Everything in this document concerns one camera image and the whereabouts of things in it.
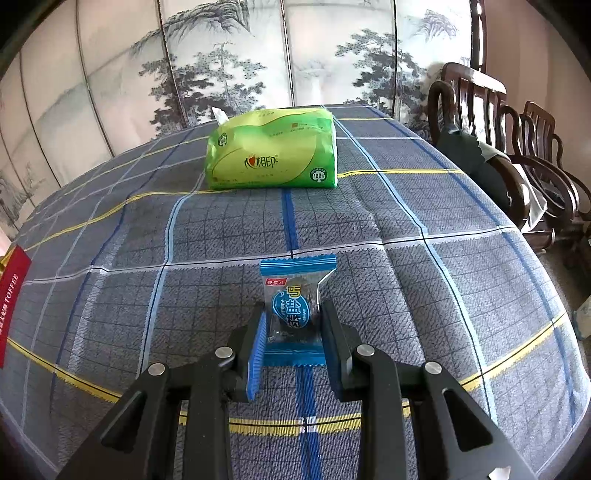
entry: white object on floor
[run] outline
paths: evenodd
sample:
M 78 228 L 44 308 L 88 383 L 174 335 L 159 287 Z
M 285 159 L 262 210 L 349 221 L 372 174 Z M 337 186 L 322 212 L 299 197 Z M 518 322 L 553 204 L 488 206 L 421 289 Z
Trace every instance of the white object on floor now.
M 573 315 L 573 323 L 577 335 L 587 338 L 591 335 L 591 297 L 583 302 Z

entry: metal screw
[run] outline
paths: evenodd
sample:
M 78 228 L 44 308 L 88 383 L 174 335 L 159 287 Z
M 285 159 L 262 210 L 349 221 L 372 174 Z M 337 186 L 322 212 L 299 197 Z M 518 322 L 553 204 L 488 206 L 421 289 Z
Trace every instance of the metal screw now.
M 363 356 L 372 356 L 375 353 L 375 348 L 367 343 L 362 343 L 357 347 L 357 353 Z
M 230 358 L 234 351 L 228 346 L 221 346 L 216 350 L 216 357 L 218 358 Z
M 425 370 L 431 375 L 439 375 L 441 373 L 441 365 L 437 362 L 427 362 L 425 364 Z
M 166 367 L 164 366 L 164 364 L 152 364 L 148 367 L 148 373 L 155 377 L 157 377 L 158 375 L 162 375 L 165 370 Z

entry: pink wall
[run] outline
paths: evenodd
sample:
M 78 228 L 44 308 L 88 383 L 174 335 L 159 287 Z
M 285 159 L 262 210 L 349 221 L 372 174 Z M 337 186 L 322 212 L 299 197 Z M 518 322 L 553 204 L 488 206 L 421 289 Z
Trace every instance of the pink wall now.
M 563 164 L 591 186 L 591 82 L 556 29 L 526 0 L 488 0 L 487 74 L 518 112 L 527 100 L 556 119 Z

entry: table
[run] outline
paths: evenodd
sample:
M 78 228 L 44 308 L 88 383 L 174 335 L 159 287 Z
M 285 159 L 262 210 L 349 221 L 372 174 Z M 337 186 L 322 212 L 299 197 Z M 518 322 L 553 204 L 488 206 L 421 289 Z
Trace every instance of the table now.
M 33 263 L 0 406 L 46 477 L 150 363 L 194 361 L 246 322 L 262 299 L 261 258 L 330 252 L 338 269 L 321 297 L 364 342 L 398 361 L 441 363 L 534 471 L 560 454 L 589 378 L 522 235 L 396 121 L 327 108 L 337 189 L 209 191 L 210 122 L 128 151 L 37 207 L 17 238 Z M 354 478 L 359 408 L 334 400 L 323 367 L 265 369 L 256 400 L 230 408 L 235 475 Z

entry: logo on tissue pack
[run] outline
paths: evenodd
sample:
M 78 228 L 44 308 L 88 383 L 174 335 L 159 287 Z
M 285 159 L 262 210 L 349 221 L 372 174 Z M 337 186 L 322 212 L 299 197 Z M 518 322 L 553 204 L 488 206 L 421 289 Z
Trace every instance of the logo on tissue pack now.
M 244 161 L 249 168 L 273 168 L 276 163 L 276 157 L 256 157 L 255 155 L 251 155 Z

